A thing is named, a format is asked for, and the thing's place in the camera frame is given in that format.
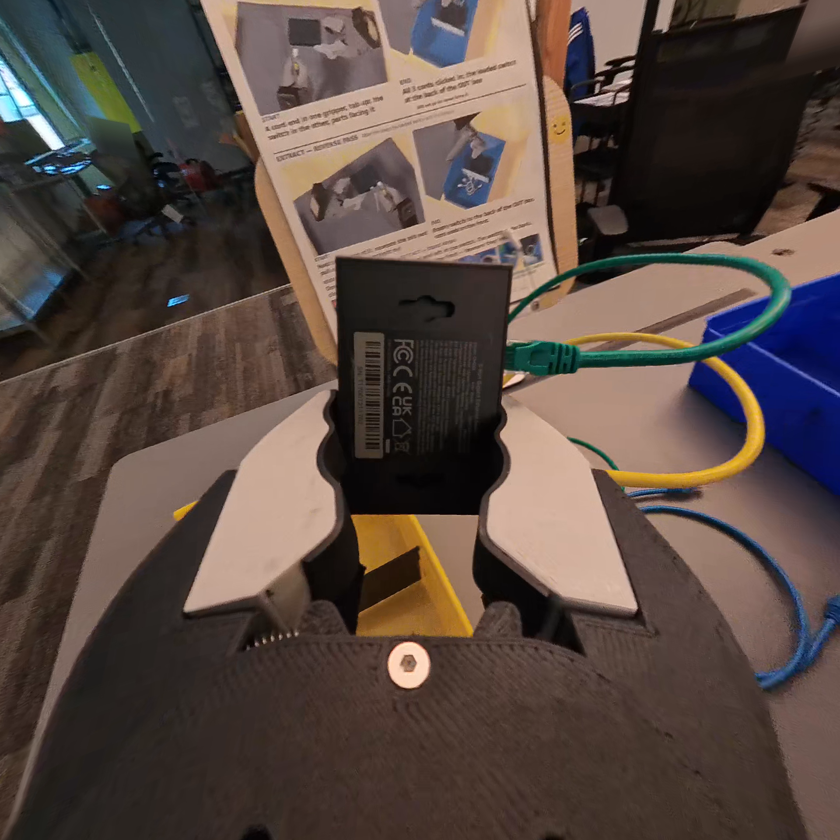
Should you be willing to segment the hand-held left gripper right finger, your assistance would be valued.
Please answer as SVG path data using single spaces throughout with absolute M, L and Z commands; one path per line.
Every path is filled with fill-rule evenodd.
M 605 616 L 638 605 L 592 466 L 538 414 L 501 398 L 501 471 L 482 498 L 478 546 L 541 595 Z

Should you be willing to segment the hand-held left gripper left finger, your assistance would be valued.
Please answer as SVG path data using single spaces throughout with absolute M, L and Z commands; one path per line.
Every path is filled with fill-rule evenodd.
M 272 428 L 236 470 L 183 612 L 254 607 L 282 632 L 313 600 L 305 563 L 339 537 L 345 515 L 328 466 L 337 392 L 315 392 Z

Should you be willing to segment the black network switch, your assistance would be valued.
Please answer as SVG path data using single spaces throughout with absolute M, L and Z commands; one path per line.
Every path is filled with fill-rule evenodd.
M 501 473 L 512 271 L 335 260 L 340 480 L 356 515 L 476 515 Z

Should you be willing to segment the yellow plastic bin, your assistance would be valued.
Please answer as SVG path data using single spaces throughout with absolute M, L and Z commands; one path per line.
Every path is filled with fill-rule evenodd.
M 463 637 L 471 625 L 431 544 L 411 516 L 352 517 L 345 506 L 339 537 L 304 563 L 313 600 L 296 627 L 282 632 L 254 607 L 210 616 L 183 612 L 199 564 L 224 500 L 204 499 L 180 510 L 167 537 L 166 556 L 179 573 L 181 613 L 191 621 L 240 618 L 246 621 L 241 648 L 255 648 L 297 637 L 314 613 L 331 604 L 336 633 L 375 637 Z

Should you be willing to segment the blue plastic bin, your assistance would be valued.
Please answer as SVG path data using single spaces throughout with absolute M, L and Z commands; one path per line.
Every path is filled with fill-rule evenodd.
M 839 494 L 839 275 L 792 290 L 782 318 L 722 360 L 762 409 L 765 442 Z

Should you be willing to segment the black mesh office chair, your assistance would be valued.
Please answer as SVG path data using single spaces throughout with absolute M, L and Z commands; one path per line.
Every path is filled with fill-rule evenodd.
M 603 206 L 580 262 L 750 236 L 788 171 L 813 74 L 784 65 L 804 5 L 640 39 Z

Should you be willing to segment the blue striped jacket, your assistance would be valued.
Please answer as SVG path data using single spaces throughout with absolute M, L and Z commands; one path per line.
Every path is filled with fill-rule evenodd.
M 595 76 L 595 47 L 590 16 L 585 7 L 571 14 L 563 89 L 570 106 L 591 96 Z

